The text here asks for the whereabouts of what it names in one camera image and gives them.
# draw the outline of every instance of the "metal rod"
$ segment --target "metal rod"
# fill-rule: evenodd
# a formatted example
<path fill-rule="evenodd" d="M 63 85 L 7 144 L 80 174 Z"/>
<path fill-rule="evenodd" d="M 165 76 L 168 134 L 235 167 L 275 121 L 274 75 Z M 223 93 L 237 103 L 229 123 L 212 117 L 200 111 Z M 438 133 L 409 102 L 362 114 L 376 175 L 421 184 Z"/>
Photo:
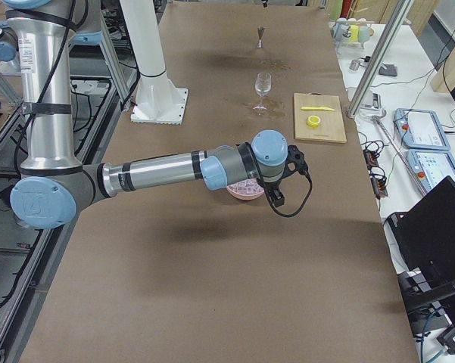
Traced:
<path fill-rule="evenodd" d="M 353 119 L 355 115 L 357 115 L 360 105 L 362 104 L 366 93 L 369 91 L 369 88 L 372 85 L 380 66 L 382 65 L 385 54 L 394 41 L 395 36 L 397 35 L 397 32 L 404 22 L 413 3 L 414 0 L 399 0 L 395 6 L 394 12 L 392 13 L 390 20 L 387 22 L 387 25 L 380 36 L 380 40 L 373 51 L 372 57 L 370 58 L 369 65 L 365 69 L 365 73 L 363 74 L 351 103 L 348 106 L 348 117 Z"/>
<path fill-rule="evenodd" d="M 120 68 L 120 61 L 114 50 L 113 42 L 109 36 L 108 27 L 106 22 L 101 14 L 101 51 L 103 53 L 104 59 L 106 60 L 106 65 L 108 66 L 111 77 L 113 78 L 113 83 L 118 94 L 120 95 L 121 102 L 125 104 L 125 108 L 129 107 L 129 102 L 127 102 L 129 89 L 126 85 L 126 80 L 124 79 L 123 71 Z"/>
<path fill-rule="evenodd" d="M 388 130 L 385 128 L 384 124 L 381 121 L 381 117 L 372 116 L 372 121 L 375 121 L 377 123 L 377 125 L 380 126 L 380 128 L 384 132 L 385 136 L 387 137 L 388 141 L 391 143 L 392 147 L 395 149 L 395 152 L 402 160 L 402 163 L 404 163 L 407 171 L 409 172 L 409 176 L 411 177 L 411 179 L 413 180 L 414 184 L 417 187 L 417 191 L 424 197 L 427 194 L 427 191 L 425 191 L 424 186 L 422 185 L 422 182 L 419 180 L 417 175 L 414 174 L 414 171 L 410 167 L 410 164 L 407 162 L 406 157 L 402 154 L 402 152 L 400 151 L 400 148 L 396 145 L 394 139 L 388 133 Z"/>
<path fill-rule="evenodd" d="M 8 83 L 7 79 L 0 73 L 0 92 L 7 98 L 8 103 L 16 107 L 22 99 L 15 92 L 14 88 Z"/>

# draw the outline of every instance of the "robotic arm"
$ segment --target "robotic arm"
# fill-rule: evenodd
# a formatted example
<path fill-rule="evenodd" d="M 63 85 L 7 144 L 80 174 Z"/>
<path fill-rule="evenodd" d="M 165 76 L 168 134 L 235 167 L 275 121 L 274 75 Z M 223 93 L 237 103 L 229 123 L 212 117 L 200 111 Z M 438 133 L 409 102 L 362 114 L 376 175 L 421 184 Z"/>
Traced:
<path fill-rule="evenodd" d="M 78 34 L 88 41 L 100 34 L 99 1 L 2 1 L 11 7 L 8 24 L 18 37 L 29 151 L 20 165 L 22 179 L 11 192 L 11 206 L 29 225 L 55 228 L 121 191 L 200 178 L 211 190 L 258 178 L 273 209 L 284 201 L 279 190 L 283 178 L 298 171 L 311 184 L 303 154 L 273 130 L 257 134 L 252 145 L 121 165 L 81 164 L 74 156 L 69 57 L 64 49 Z"/>

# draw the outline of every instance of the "metal frame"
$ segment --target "metal frame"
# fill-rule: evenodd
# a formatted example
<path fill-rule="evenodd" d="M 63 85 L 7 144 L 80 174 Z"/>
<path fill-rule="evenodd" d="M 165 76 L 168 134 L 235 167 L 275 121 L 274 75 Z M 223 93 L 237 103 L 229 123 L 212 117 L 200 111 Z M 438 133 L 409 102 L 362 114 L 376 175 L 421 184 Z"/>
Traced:
<path fill-rule="evenodd" d="M 15 92 L 5 77 L 0 73 L 0 92 L 7 98 L 8 103 L 16 107 L 22 101 L 22 98 Z"/>
<path fill-rule="evenodd" d="M 118 94 L 120 95 L 121 103 L 124 104 L 124 108 L 127 110 L 129 108 L 129 100 L 127 99 L 129 96 L 129 89 L 126 85 L 123 71 L 120 68 L 120 61 L 118 60 L 118 56 L 114 50 L 113 42 L 109 36 L 108 27 L 102 15 L 100 47 L 104 56 L 104 60 L 106 61 L 106 65 L 108 66 L 109 72 L 111 74 L 111 78 L 113 79 L 113 83 L 116 87 L 116 90 L 118 91 Z"/>
<path fill-rule="evenodd" d="M 369 65 L 365 69 L 365 73 L 363 74 L 351 103 L 348 106 L 348 117 L 353 119 L 357 115 L 358 110 L 363 103 L 363 99 L 372 86 L 373 80 L 382 65 L 382 61 L 384 60 L 388 49 L 394 42 L 395 36 L 397 35 L 400 26 L 406 19 L 407 13 L 409 13 L 413 3 L 414 0 L 399 0 L 395 6 L 394 12 L 392 13 L 390 20 L 387 22 L 383 33 L 380 35 L 380 40 L 373 51 Z"/>
<path fill-rule="evenodd" d="M 114 84 L 111 85 L 106 97 L 104 106 L 98 114 L 98 119 L 103 119 L 103 122 L 96 123 L 93 126 L 94 130 L 91 131 L 89 141 L 78 155 L 81 160 L 89 158 L 93 163 L 101 161 L 106 145 L 113 134 L 116 121 L 120 117 L 121 110 Z M 98 135 L 101 135 L 101 141 L 96 152 L 91 156 L 94 146 L 93 139 Z M 8 304 L 4 306 L 4 310 L 10 311 L 0 331 L 0 355 L 5 354 L 6 362 L 19 360 L 75 224 L 76 220 L 74 219 L 63 228 L 44 231 L 37 243 L 33 257 L 17 285 L 17 290 Z"/>

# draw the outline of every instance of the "electrical cable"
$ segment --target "electrical cable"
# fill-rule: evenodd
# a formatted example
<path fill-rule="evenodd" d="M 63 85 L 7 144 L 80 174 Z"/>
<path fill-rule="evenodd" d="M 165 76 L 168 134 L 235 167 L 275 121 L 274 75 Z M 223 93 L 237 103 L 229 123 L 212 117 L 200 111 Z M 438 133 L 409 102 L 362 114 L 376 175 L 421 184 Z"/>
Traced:
<path fill-rule="evenodd" d="M 17 289 L 18 281 L 22 277 L 22 274 L 25 271 L 25 268 L 27 267 L 30 259 L 32 258 L 33 252 L 36 249 L 36 246 L 39 243 L 40 237 L 42 236 L 42 232 L 43 232 L 42 229 L 37 230 L 37 231 L 38 231 L 38 234 L 37 234 L 36 240 L 34 241 L 33 245 L 30 247 L 30 250 L 25 257 L 25 260 L 23 261 L 22 266 L 20 267 L 18 272 L 14 274 L 15 279 L 14 279 L 14 283 L 12 284 L 10 291 L 8 292 L 7 295 L 2 296 L 3 300 L 0 302 L 0 309 L 3 308 L 8 303 L 8 301 L 11 299 L 11 297 L 14 295 L 15 290 Z"/>
<path fill-rule="evenodd" d="M 107 90 L 106 94 L 103 96 L 103 98 L 101 99 L 101 103 L 97 106 L 98 110 L 100 110 L 104 106 L 106 97 L 108 96 L 109 92 L 111 91 L 111 81 L 109 79 L 107 79 L 105 82 L 108 84 L 108 90 Z M 89 132 L 91 131 L 92 125 L 96 121 L 97 116 L 98 116 L 98 113 L 93 115 L 91 117 L 90 121 L 88 121 L 88 123 L 90 123 L 90 126 L 87 128 L 86 133 L 84 134 L 83 138 L 80 140 L 80 144 L 77 147 L 77 149 L 74 151 L 74 155 L 77 155 L 83 149 L 84 144 L 86 143 L 86 139 L 89 135 Z"/>
<path fill-rule="evenodd" d="M 404 136 L 402 136 L 402 139 L 400 140 L 400 146 L 402 146 L 402 144 L 404 143 L 404 138 L 406 137 L 407 135 L 407 131 L 405 131 L 404 133 Z M 388 173 L 387 175 L 387 182 L 385 183 L 385 186 L 388 186 L 388 182 L 390 181 L 390 178 L 391 178 L 391 175 L 392 175 L 392 172 L 394 171 L 394 167 L 395 167 L 395 158 L 397 157 L 397 153 L 394 155 L 394 157 L 392 158 L 392 167 L 391 167 L 391 171 Z"/>
<path fill-rule="evenodd" d="M 365 135 L 363 132 L 358 131 L 358 130 L 357 130 L 357 132 L 358 132 L 359 134 L 361 134 L 361 135 L 365 138 L 365 142 L 367 142 L 367 141 L 369 140 L 369 138 L 367 138 L 366 135 Z"/>
<path fill-rule="evenodd" d="M 429 325 L 429 322 L 431 321 L 432 318 L 438 313 L 439 310 L 443 309 L 442 306 L 438 307 L 436 310 L 434 310 L 431 314 L 427 316 L 425 319 L 424 327 L 422 328 L 422 333 L 421 333 L 421 346 L 420 346 L 420 358 L 421 358 L 421 363 L 424 363 L 424 338 L 425 338 L 425 332 L 426 329 Z"/>
<path fill-rule="evenodd" d="M 119 64 L 121 64 L 122 66 L 125 66 L 125 67 L 128 67 L 128 68 L 132 68 L 134 70 L 138 70 L 138 66 L 130 66 L 129 64 L 126 64 L 126 63 L 123 63 L 123 62 L 118 62 Z"/>
<path fill-rule="evenodd" d="M 78 92 L 73 92 L 73 93 L 76 95 L 76 97 L 78 95 L 80 95 L 80 96 L 86 96 L 87 99 L 88 99 L 89 118 L 88 118 L 87 122 L 84 125 L 80 126 L 78 129 L 73 129 L 73 132 L 79 132 L 81 130 L 84 130 L 88 126 L 88 124 L 91 122 L 91 118 L 92 118 L 91 97 L 89 95 L 87 95 L 86 93 L 78 93 Z"/>
<path fill-rule="evenodd" d="M 449 57 L 449 55 L 448 55 L 443 60 L 441 60 L 441 56 L 442 56 L 442 54 L 444 52 L 444 49 L 446 49 L 447 45 L 450 43 L 451 39 L 453 38 L 454 33 L 455 33 L 455 28 L 454 28 L 453 32 L 450 34 L 449 39 L 447 40 L 447 42 L 443 45 L 443 47 L 441 49 L 441 52 L 439 53 L 438 60 L 436 61 L 436 65 L 434 65 L 434 67 L 430 71 L 428 71 L 426 74 L 424 74 L 422 76 L 419 76 L 419 77 L 416 77 L 414 79 L 411 79 L 408 82 L 379 83 L 378 85 L 371 86 L 371 88 L 376 88 L 376 87 L 379 87 L 380 85 L 407 85 L 409 83 L 412 83 L 412 82 L 416 81 L 417 79 L 421 79 L 421 78 L 424 78 L 426 76 L 429 76 L 432 72 L 434 72 L 437 69 L 438 66 L 443 64 L 443 62 L 446 62 L 446 59 Z"/>
<path fill-rule="evenodd" d="M 69 34 L 70 25 L 71 25 L 71 22 L 72 22 L 72 19 L 73 19 L 73 16 L 74 16 L 74 9 L 75 8 L 76 8 L 76 0 L 72 0 L 71 5 L 70 5 L 70 10 L 69 10 L 69 15 L 67 17 L 67 24 L 66 24 L 66 27 L 65 27 L 65 30 L 64 30 L 64 36 L 62 37 L 61 45 L 60 45 L 59 51 L 58 51 L 58 56 L 55 58 L 55 61 L 52 64 L 52 68 L 49 71 L 47 79 L 46 79 L 46 81 L 44 83 L 44 87 L 42 88 L 42 90 L 40 92 L 40 95 L 37 98 L 37 101 L 36 101 L 37 104 L 40 104 L 42 102 L 42 100 L 44 99 L 45 93 L 47 92 L 48 87 L 51 84 L 52 77 L 54 76 L 54 73 L 55 73 L 56 69 L 59 66 L 59 62 L 61 61 L 62 53 L 64 52 L 64 49 L 66 48 L 67 35 Z M 15 150 L 14 150 L 14 168 L 15 168 L 15 172 L 17 173 L 17 175 L 19 177 L 21 176 L 20 167 L 18 165 L 19 146 L 21 145 L 23 137 L 25 136 L 26 131 L 29 128 L 29 126 L 30 126 L 30 128 L 33 127 L 32 122 L 33 122 L 33 120 L 35 118 L 36 118 L 36 114 L 35 113 L 31 113 L 29 115 L 29 117 L 27 118 L 27 121 L 25 122 L 25 125 L 23 126 L 23 130 L 20 133 L 20 136 L 19 136 L 19 138 L 17 140 L 17 145 L 16 145 Z"/>
<path fill-rule="evenodd" d="M 123 16 L 123 9 L 121 8 L 121 4 L 118 8 L 118 11 L 120 12 L 118 14 L 118 16 L 124 18 Z M 128 41 L 128 44 L 129 46 L 131 47 L 132 49 L 132 43 L 131 43 L 131 37 L 129 36 L 129 31 L 128 31 L 128 26 L 126 24 L 124 24 L 124 33 L 126 35 L 126 39 Z M 138 68 L 138 61 L 136 60 L 136 56 L 135 56 L 135 52 L 132 51 L 132 55 L 133 55 L 133 58 L 135 59 L 135 64 L 136 64 L 136 79 L 135 79 L 135 82 L 133 82 L 133 84 L 131 85 L 131 87 L 129 88 L 129 92 L 128 92 L 128 95 L 126 96 L 126 98 L 124 100 L 121 101 L 120 103 L 120 106 L 121 106 L 121 110 L 124 108 L 125 104 L 128 102 L 128 100 L 131 98 L 133 92 L 135 91 L 136 89 L 136 86 L 138 85 L 138 82 L 139 80 L 141 79 L 141 73 L 139 71 L 139 68 Z"/>
<path fill-rule="evenodd" d="M 72 89 L 75 89 L 72 81 L 70 81 L 70 87 Z M 76 113 L 74 114 L 74 120 L 73 120 L 73 129 L 74 129 L 76 127 L 76 122 L 77 122 L 77 113 L 79 112 L 79 100 L 77 97 L 77 92 L 74 92 L 72 89 L 70 90 L 70 93 L 76 95 Z"/>
<path fill-rule="evenodd" d="M 443 355 L 446 351 L 444 349 L 441 349 L 434 357 L 432 357 L 431 359 L 429 359 L 426 363 L 432 363 L 434 362 L 436 359 L 438 359 L 441 355 Z"/>
<path fill-rule="evenodd" d="M 372 145 L 376 146 L 375 150 L 372 150 L 370 148 Z M 363 147 L 364 151 L 370 151 L 373 153 L 373 156 L 375 158 L 378 158 L 380 156 L 380 153 L 384 150 L 384 147 L 386 145 L 383 140 L 373 140 L 373 141 L 365 141 L 362 144 L 360 144 L 360 146 Z"/>
<path fill-rule="evenodd" d="M 249 147 L 249 151 L 251 152 L 251 155 L 254 155 L 254 151 L 252 150 L 251 144 L 249 144 L 248 142 L 246 144 Z M 271 201 L 271 199 L 268 197 L 267 190 L 266 190 L 266 184 L 264 182 L 263 174 L 260 172 L 259 163 L 258 163 L 256 157 L 253 157 L 252 159 L 254 160 L 254 165 L 256 166 L 257 174 L 259 175 L 260 186 L 264 189 L 264 195 L 266 196 L 267 203 L 270 205 L 273 212 L 275 214 L 277 214 L 278 216 L 281 216 L 284 218 L 291 218 L 291 217 L 296 216 L 304 208 L 304 205 L 308 201 L 308 198 L 310 198 L 311 192 L 313 191 L 313 181 L 311 180 L 310 173 L 307 170 L 303 173 L 300 172 L 300 174 L 302 174 L 308 180 L 308 183 L 310 184 L 308 192 L 304 196 L 304 199 L 301 202 L 301 205 L 293 213 L 283 213 L 283 212 L 280 212 L 277 210 L 277 208 L 273 205 L 273 202 Z"/>
<path fill-rule="evenodd" d="M 16 145 L 18 145 L 18 141 L 15 140 L 15 138 L 14 138 L 12 135 L 10 136 L 10 139 L 11 139 Z M 25 150 L 25 149 L 22 147 L 22 145 L 19 145 L 18 147 L 19 147 L 20 151 L 22 151 L 24 154 L 26 154 L 26 155 L 29 154 L 29 153 L 27 152 L 27 150 Z"/>

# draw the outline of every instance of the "table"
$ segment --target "table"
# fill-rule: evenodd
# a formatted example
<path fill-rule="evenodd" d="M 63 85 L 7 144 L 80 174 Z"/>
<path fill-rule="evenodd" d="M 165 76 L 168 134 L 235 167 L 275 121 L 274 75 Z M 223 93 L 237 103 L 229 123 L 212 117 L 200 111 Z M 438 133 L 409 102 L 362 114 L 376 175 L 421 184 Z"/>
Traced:
<path fill-rule="evenodd" d="M 105 160 L 182 153 L 278 129 L 294 92 L 347 104 L 327 17 L 316 8 L 168 4 L 167 69 L 189 88 L 181 126 L 120 120 Z M 257 27 L 265 26 L 257 50 Z M 273 75 L 270 113 L 252 106 Z M 21 362 L 416 361 L 357 130 L 347 144 L 296 142 L 314 188 L 295 219 L 201 181 L 100 202 L 79 218 Z M 286 208 L 307 191 L 283 182 Z"/>
<path fill-rule="evenodd" d="M 363 75 L 363 69 L 351 71 L 350 62 L 359 57 L 371 55 L 373 49 L 379 40 L 384 29 L 384 25 L 375 24 L 372 26 L 375 30 L 374 36 L 365 44 L 365 49 L 344 47 L 338 48 L 337 56 L 340 69 L 343 73 L 343 80 L 346 87 L 356 87 Z M 423 76 L 433 69 L 432 63 L 425 54 L 419 41 L 414 36 L 409 26 L 402 26 L 394 40 L 394 44 L 388 51 L 384 63 L 395 64 L 398 67 L 397 78 L 386 76 L 377 76 L 373 85 L 390 82 L 408 82 L 416 77 Z M 382 96 L 382 105 L 388 111 L 387 116 L 383 119 L 385 127 L 393 130 L 394 112 L 397 108 L 416 108 L 421 110 L 433 110 L 437 113 L 443 124 L 452 126 L 450 116 L 455 122 L 455 102 L 448 93 L 435 93 L 430 86 L 431 80 L 435 77 L 436 72 L 429 73 L 427 76 L 417 79 L 410 84 L 393 84 L 380 85 L 371 88 L 374 92 Z M 363 132 L 369 140 L 382 139 L 388 142 L 383 131 L 376 127 L 375 124 L 367 117 L 356 117 L 357 128 Z M 447 135 L 450 142 L 451 153 L 455 158 L 455 135 Z M 400 138 L 396 136 L 397 144 L 400 144 Z M 365 137 L 360 135 L 360 142 L 365 141 Z M 398 157 L 394 160 L 395 151 L 392 147 L 386 147 L 379 158 L 379 163 L 387 173 L 394 166 L 394 171 L 388 184 L 388 197 L 383 198 L 380 208 L 380 216 L 384 220 L 393 212 L 403 212 L 412 208 L 420 199 L 420 195 L 413 186 L 413 183 Z M 392 235 L 390 228 L 385 226 L 385 234 L 391 248 L 391 255 L 397 273 L 406 271 L 407 267 L 400 256 L 400 252 Z M 441 345 L 435 340 L 442 330 L 435 330 L 432 338 L 425 341 L 425 358 L 431 358 L 439 351 Z M 455 356 L 443 355 L 438 359 L 439 362 L 455 363 Z"/>

